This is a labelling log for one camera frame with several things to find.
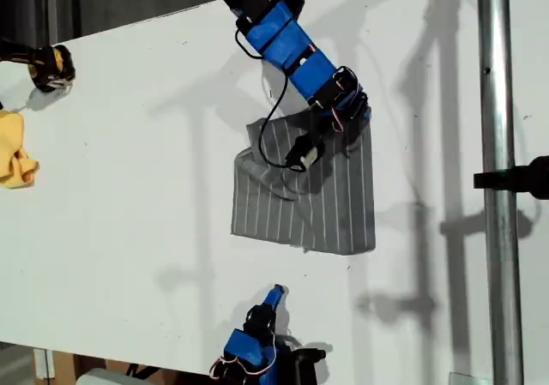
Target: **metal pole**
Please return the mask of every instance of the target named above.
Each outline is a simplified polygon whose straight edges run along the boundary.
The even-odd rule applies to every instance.
[[[484,170],[515,164],[509,0],[479,0]],[[485,190],[494,385],[522,385],[516,195]]]

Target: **white tabletop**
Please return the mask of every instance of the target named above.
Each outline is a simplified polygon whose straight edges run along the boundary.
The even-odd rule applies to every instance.
[[[0,99],[24,107],[41,167],[32,188],[0,189],[0,340],[205,373],[279,283],[279,331],[332,349],[321,382],[490,376],[475,1],[306,0],[300,23],[374,112],[377,247],[354,257],[230,235],[233,159],[283,78],[262,80],[222,1],[69,42],[62,98],[27,101],[25,68],[2,63]],[[512,0],[517,163],[549,146],[549,23],[533,19],[548,4]],[[292,91],[282,110],[303,104]],[[521,240],[533,385],[549,375],[549,227],[545,205],[519,206],[535,220]]]

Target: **striped cloth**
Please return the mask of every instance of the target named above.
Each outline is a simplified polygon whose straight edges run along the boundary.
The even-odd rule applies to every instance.
[[[257,148],[263,119],[248,125],[251,147],[235,159],[232,234],[305,250],[353,255],[375,246],[370,126],[355,123],[325,138],[324,156],[307,173],[267,166]],[[313,112],[271,121],[268,158],[283,163]]]

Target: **cable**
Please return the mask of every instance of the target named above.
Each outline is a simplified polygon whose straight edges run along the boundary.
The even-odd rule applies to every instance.
[[[274,357],[273,357],[273,360],[271,361],[271,363],[268,366],[266,366],[265,368],[263,368],[262,370],[259,370],[258,372],[248,372],[248,370],[244,367],[244,364],[242,364],[238,360],[237,357],[234,357],[234,359],[231,360],[231,361],[227,361],[223,357],[219,357],[215,360],[215,362],[212,364],[212,366],[210,366],[208,375],[211,379],[213,379],[215,381],[220,380],[220,378],[218,376],[214,376],[214,374],[213,374],[213,371],[215,371],[215,368],[217,367],[217,364],[219,362],[221,362],[222,364],[234,364],[236,362],[237,364],[239,364],[242,367],[242,369],[244,370],[246,375],[249,375],[249,376],[261,376],[261,375],[263,375],[265,372],[270,370],[275,365],[275,362],[276,362],[276,335],[275,335],[275,333],[273,333],[273,352],[274,352]]]
[[[244,53],[246,55],[248,55],[249,57],[251,57],[252,59],[263,59],[263,57],[259,57],[259,56],[256,56],[256,55],[252,55],[251,53],[249,53],[246,48],[244,48],[244,46],[240,43],[240,40],[238,40],[238,33],[240,31],[237,29],[237,32],[234,34],[234,39],[237,41],[237,44],[238,46],[240,46],[240,48],[242,49],[242,51],[244,51]],[[282,92],[281,92],[281,96],[279,96],[278,100],[276,101],[276,103],[274,104],[273,106],[273,109],[271,110],[271,112],[269,113],[269,115],[267,116],[267,118],[263,121],[263,124],[261,126],[261,131],[259,133],[259,137],[258,137],[258,141],[259,143],[257,144],[257,146],[259,147],[259,153],[261,154],[261,157],[263,158],[263,160],[265,161],[265,163],[267,165],[270,165],[270,166],[273,166],[274,168],[282,168],[282,169],[286,169],[286,168],[289,168],[290,165],[281,165],[281,164],[276,164],[275,162],[271,162],[268,158],[267,158],[267,155],[265,154],[265,152],[263,151],[263,147],[262,147],[262,139],[263,139],[263,133],[265,132],[265,128],[267,128],[267,123],[268,121],[270,121],[271,117],[273,116],[273,114],[276,112],[276,110],[278,109],[279,105],[281,104],[282,102],[282,99],[284,98],[284,95],[286,94],[286,90],[288,88],[288,75],[285,75],[286,79],[284,80],[284,87],[282,88]]]
[[[48,351],[46,349],[44,350],[44,360],[45,360],[45,376],[47,379],[47,385],[50,385],[51,384],[50,365],[48,364]]]
[[[270,370],[273,365],[275,365],[275,362],[276,362],[276,336],[275,336],[275,333],[273,333],[273,351],[274,351],[274,358],[273,360],[271,361],[271,363],[266,367],[266,368],[263,368],[262,370],[258,371],[258,372],[248,372],[246,370],[246,368],[244,367],[244,365],[237,360],[238,364],[242,367],[242,369],[244,370],[244,372],[246,373],[246,375],[250,375],[250,376],[261,376],[263,375],[265,372],[267,372],[268,370]]]
[[[234,34],[234,40],[237,41],[237,44],[238,44],[238,46],[240,46],[240,49],[242,49],[242,51],[244,51],[244,53],[246,55],[248,55],[249,57],[251,57],[252,59],[264,59],[263,56],[253,55],[253,54],[248,52],[248,50],[244,47],[244,45],[242,45],[242,43],[238,39],[238,34],[239,33],[240,33],[240,29],[237,29],[237,32],[235,32],[235,34]]]
[[[212,366],[209,367],[209,372],[208,372],[208,376],[215,380],[215,381],[219,381],[220,378],[218,376],[214,376],[214,374],[212,373],[213,370],[215,370],[215,367],[217,366],[217,364],[219,362],[223,363],[223,364],[234,364],[235,362],[237,362],[238,358],[237,357],[234,357],[234,359],[232,361],[227,361],[226,359],[224,359],[223,357],[219,357],[215,360],[215,362],[212,364]]]
[[[288,75],[285,75],[285,77],[286,78],[284,79],[284,87],[282,88],[281,96],[278,97],[278,100],[274,104],[273,109],[271,110],[271,112],[267,115],[267,117],[263,121],[263,124],[261,125],[261,131],[259,132],[259,137],[257,138],[257,140],[258,140],[257,147],[259,147],[259,153],[261,154],[261,157],[267,163],[267,165],[271,165],[274,168],[282,168],[282,169],[289,168],[290,165],[288,165],[288,164],[285,164],[285,165],[276,164],[276,163],[271,162],[270,160],[268,160],[267,155],[263,151],[262,142],[263,142],[263,133],[265,132],[265,128],[267,128],[267,123],[268,123],[268,121],[270,121],[270,119],[273,116],[273,114],[275,113],[276,109],[281,104],[282,99],[284,98],[284,95],[286,94],[286,90],[288,88],[289,78],[288,78]]]
[[[332,123],[332,127],[334,128],[334,131],[335,132],[343,132],[345,130],[343,128],[343,123],[341,123],[340,117],[337,114],[337,111],[335,110],[335,108],[333,106],[332,106],[332,114],[334,115],[334,118],[335,118],[334,122],[337,122],[337,124],[340,125],[339,129],[336,129],[335,126],[334,126],[334,123]]]

